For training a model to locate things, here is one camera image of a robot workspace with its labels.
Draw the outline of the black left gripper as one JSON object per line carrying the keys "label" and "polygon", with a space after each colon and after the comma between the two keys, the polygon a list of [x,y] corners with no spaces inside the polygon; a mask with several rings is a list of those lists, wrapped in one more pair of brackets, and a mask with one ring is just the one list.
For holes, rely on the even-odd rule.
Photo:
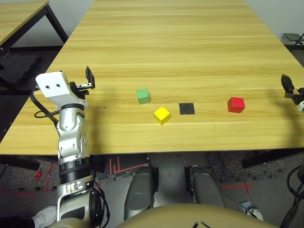
{"label": "black left gripper", "polygon": [[81,84],[81,85],[76,85],[75,82],[70,82],[70,88],[71,91],[76,95],[76,96],[86,96],[89,95],[88,89],[94,89],[95,88],[95,78],[93,76],[93,73],[89,66],[86,67],[85,69],[85,76],[88,80],[87,83]]}

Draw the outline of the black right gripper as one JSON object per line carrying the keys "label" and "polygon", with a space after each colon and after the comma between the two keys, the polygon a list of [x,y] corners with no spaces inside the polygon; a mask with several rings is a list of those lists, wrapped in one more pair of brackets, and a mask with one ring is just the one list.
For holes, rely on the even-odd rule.
{"label": "black right gripper", "polygon": [[297,91],[297,94],[294,94],[293,91],[295,89],[292,80],[289,76],[282,74],[281,76],[281,84],[285,91],[285,98],[290,98],[293,100],[294,104],[299,105],[304,101],[304,88],[301,87]]}

